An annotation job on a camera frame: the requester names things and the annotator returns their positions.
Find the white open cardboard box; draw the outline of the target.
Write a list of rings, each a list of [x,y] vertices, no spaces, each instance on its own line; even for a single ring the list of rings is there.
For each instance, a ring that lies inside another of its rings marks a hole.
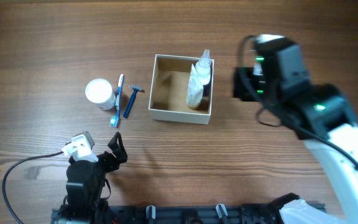
[[[209,95],[193,110],[186,103],[191,65],[197,57],[157,54],[154,60],[150,88],[149,114],[154,120],[182,123],[208,124],[213,105],[213,82],[211,75]]]

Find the clear bottle dark liquid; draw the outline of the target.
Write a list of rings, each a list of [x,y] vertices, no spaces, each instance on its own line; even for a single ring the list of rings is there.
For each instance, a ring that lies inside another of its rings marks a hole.
[[[195,68],[204,88],[203,96],[208,96],[211,82],[211,59],[208,49],[204,51],[203,55],[197,61]]]

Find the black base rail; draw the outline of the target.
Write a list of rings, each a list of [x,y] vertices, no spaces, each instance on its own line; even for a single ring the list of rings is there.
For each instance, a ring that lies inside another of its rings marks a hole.
[[[222,223],[215,206],[157,207],[153,221],[146,217],[145,207],[111,206],[107,212],[108,223],[185,223],[185,218],[199,218],[203,223]],[[228,223],[280,223],[276,212],[265,204],[227,206]]]

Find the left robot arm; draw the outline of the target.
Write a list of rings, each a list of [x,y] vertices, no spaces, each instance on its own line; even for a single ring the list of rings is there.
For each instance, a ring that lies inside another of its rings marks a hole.
[[[118,223],[109,208],[108,198],[102,197],[104,187],[110,189],[106,174],[118,170],[127,162],[122,137],[117,132],[108,142],[110,151],[100,155],[93,152],[94,141],[85,131],[71,138],[62,148],[69,156],[66,175],[67,195],[58,210],[54,210],[51,223]]]

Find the cotton swab tub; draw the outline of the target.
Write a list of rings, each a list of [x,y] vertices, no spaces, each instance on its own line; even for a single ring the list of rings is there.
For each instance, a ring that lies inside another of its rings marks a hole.
[[[103,111],[115,106],[116,96],[113,87],[105,79],[97,78],[90,81],[85,88],[85,95],[90,102]]]

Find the blue white toothbrush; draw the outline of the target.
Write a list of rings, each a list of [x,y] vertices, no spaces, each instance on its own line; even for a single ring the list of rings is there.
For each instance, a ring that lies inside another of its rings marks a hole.
[[[121,93],[122,93],[122,86],[124,83],[124,74],[121,74],[119,77],[119,82],[117,85],[117,96],[116,96],[116,103],[115,103],[115,107],[116,107],[116,114],[114,116],[111,117],[110,119],[110,126],[111,127],[118,127],[119,125],[119,118],[120,118],[120,100],[121,100]]]

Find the blue disposable razor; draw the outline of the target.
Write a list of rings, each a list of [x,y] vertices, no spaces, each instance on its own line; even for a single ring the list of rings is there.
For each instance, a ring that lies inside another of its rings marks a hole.
[[[141,87],[139,87],[139,86],[129,85],[129,87],[130,87],[131,89],[133,89],[133,93],[132,93],[132,95],[131,95],[131,97],[130,97],[130,99],[129,99],[129,101],[128,101],[126,110],[125,110],[125,112],[124,112],[124,115],[123,115],[124,118],[128,118],[128,117],[129,117],[129,114],[130,114],[131,109],[132,109],[132,106],[133,106],[133,104],[134,104],[134,102],[135,102],[137,93],[138,93],[139,91],[140,91],[140,92],[144,92],[144,89],[141,88]]]

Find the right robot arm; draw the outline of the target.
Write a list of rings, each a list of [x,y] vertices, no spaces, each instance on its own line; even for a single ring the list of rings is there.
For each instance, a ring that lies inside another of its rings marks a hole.
[[[315,85],[300,46],[282,35],[248,35],[237,49],[246,93],[291,129],[320,163],[345,214],[358,223],[358,122],[346,96]]]

